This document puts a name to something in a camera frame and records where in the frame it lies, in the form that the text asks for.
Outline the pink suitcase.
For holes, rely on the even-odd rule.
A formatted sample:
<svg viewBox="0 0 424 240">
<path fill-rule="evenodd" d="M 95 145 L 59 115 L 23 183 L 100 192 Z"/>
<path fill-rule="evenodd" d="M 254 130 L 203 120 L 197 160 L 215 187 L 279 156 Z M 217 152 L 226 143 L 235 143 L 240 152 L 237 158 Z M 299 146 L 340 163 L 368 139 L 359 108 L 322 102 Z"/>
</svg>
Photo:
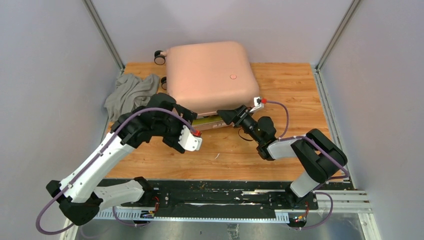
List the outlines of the pink suitcase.
<svg viewBox="0 0 424 240">
<path fill-rule="evenodd" d="M 220 41 L 174 46 L 154 53 L 157 65 L 166 65 L 162 79 L 177 104 L 197 113 L 197 119 L 218 115 L 217 110 L 254 106 L 260 87 L 244 46 Z M 195 125 L 204 131 L 225 127 L 222 120 Z"/>
</svg>

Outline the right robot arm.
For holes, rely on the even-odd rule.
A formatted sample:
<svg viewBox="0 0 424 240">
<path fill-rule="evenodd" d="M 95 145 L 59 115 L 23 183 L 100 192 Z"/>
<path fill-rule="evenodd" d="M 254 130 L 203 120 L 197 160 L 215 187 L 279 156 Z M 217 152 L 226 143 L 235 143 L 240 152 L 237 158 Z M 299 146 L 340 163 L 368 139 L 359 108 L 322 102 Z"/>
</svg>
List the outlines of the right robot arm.
<svg viewBox="0 0 424 240">
<path fill-rule="evenodd" d="M 346 155 L 316 128 L 304 135 L 278 139 L 272 119 L 262 116 L 255 120 L 244 105 L 217 113 L 227 125 L 243 129 L 257 143 L 256 150 L 262 159 L 274 161 L 296 157 L 299 160 L 304 171 L 286 187 L 284 195 L 286 204 L 292 209 L 301 207 L 311 191 L 347 164 Z"/>
</svg>

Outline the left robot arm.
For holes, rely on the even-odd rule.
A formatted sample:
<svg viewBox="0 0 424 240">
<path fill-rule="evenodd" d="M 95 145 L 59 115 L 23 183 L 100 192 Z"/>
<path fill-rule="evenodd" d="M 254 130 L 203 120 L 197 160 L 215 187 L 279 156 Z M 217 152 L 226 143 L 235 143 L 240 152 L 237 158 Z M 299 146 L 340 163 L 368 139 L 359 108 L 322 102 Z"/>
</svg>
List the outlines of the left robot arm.
<svg viewBox="0 0 424 240">
<path fill-rule="evenodd" d="M 161 137 L 179 153 L 199 150 L 200 132 L 192 125 L 197 116 L 171 96 L 156 93 L 146 106 L 122 114 L 98 148 L 75 171 L 60 181 L 50 181 L 46 189 L 76 226 L 87 224 L 102 210 L 124 203 L 149 206 L 154 199 L 153 187 L 143 177 L 106 187 L 101 187 L 100 182 L 117 163 L 153 137 Z"/>
</svg>

